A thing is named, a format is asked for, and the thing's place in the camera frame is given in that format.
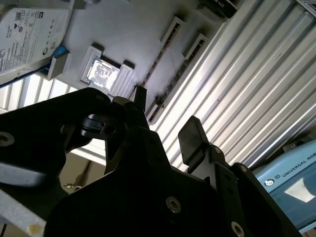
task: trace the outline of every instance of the white sticker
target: white sticker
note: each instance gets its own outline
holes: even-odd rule
[[[0,22],[0,76],[50,57],[61,44],[69,10],[14,8]]]

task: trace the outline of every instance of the cable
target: cable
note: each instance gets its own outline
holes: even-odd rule
[[[0,237],[3,237],[3,236],[4,236],[5,229],[6,229],[6,224],[3,225],[3,228],[2,228],[2,231],[1,231],[1,234],[0,234]]]

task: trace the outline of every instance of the corrugated metal wall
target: corrugated metal wall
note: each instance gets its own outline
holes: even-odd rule
[[[252,166],[316,119],[316,21],[295,1],[245,0],[152,126],[185,169],[177,133],[195,115],[229,163]]]

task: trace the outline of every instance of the blue machine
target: blue machine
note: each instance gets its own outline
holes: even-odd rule
[[[316,227],[316,140],[308,136],[283,149],[284,154],[254,173],[304,233]]]

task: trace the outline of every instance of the black mount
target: black mount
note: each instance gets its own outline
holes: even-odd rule
[[[105,176],[63,198],[44,236],[300,236],[251,171],[230,167],[209,144],[196,117],[179,132],[188,173],[170,166],[145,102],[141,87],[135,102],[88,88],[0,116],[0,131],[14,137],[0,147],[0,182],[26,195],[52,185],[72,149],[106,143]]]

